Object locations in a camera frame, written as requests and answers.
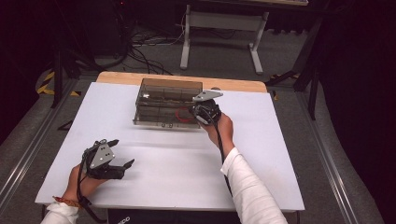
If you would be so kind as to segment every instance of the white sleeve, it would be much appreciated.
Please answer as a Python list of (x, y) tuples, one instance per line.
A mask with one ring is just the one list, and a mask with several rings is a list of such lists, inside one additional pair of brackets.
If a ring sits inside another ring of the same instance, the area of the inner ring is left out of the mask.
[(228, 154), (221, 172), (228, 177), (233, 203), (242, 224), (288, 223), (271, 192), (236, 147)]
[(41, 224), (76, 224), (78, 208), (65, 203), (52, 203), (47, 207), (49, 212)]

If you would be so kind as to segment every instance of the human arm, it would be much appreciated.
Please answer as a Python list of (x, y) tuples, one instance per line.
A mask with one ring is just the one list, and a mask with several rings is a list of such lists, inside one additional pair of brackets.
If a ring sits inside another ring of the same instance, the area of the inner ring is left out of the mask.
[[(210, 140), (219, 147), (214, 126), (205, 126)], [(271, 192), (249, 167), (233, 143), (233, 122), (225, 114), (218, 123), (225, 161), (221, 171), (228, 177), (233, 203), (243, 224), (287, 223)]]
[[(54, 202), (47, 207), (49, 212), (42, 220), (41, 224), (74, 224), (78, 218), (78, 208), (75, 206), (68, 205), (71, 203), (78, 203), (77, 187), (78, 187), (78, 171), (79, 165), (75, 166), (69, 176), (69, 182), (62, 199), (66, 203)], [(106, 182), (104, 179), (94, 179), (85, 177), (81, 182), (80, 189), (84, 196), (91, 195), (97, 187)]]

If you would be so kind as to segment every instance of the table leg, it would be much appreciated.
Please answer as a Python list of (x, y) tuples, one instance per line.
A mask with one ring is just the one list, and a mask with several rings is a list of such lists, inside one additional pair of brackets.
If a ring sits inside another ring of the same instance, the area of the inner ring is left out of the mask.
[(260, 21), (259, 29), (256, 32), (256, 40), (254, 43), (249, 44), (249, 50), (251, 58), (254, 63), (254, 68), (258, 75), (262, 75), (262, 64), (260, 63), (259, 54), (257, 53), (257, 48), (259, 47), (260, 41), (262, 39), (262, 32), (264, 31), (265, 23), (268, 20), (268, 12), (264, 12), (262, 15), (262, 20)]
[(183, 51), (181, 53), (181, 62), (180, 68), (185, 70), (187, 69), (187, 65), (189, 63), (189, 54), (190, 54), (190, 11), (191, 6), (187, 5), (186, 9), (186, 26), (184, 27), (184, 44)]

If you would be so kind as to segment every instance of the transparent plastic box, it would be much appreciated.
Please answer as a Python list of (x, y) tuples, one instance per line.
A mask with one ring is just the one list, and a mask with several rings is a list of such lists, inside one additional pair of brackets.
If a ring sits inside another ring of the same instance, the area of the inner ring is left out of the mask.
[(143, 78), (136, 99), (134, 124), (199, 129), (189, 107), (195, 105), (192, 97), (202, 90), (202, 82)]

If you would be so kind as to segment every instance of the wrist strap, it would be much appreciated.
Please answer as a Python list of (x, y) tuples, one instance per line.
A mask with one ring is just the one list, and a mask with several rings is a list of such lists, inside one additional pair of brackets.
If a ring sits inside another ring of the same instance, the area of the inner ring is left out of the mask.
[(55, 196), (52, 196), (52, 198), (55, 199), (55, 201), (58, 202), (58, 203), (65, 203), (68, 206), (82, 208), (81, 204), (73, 202), (71, 200), (67, 200), (67, 199), (60, 198), (60, 197), (55, 197)]

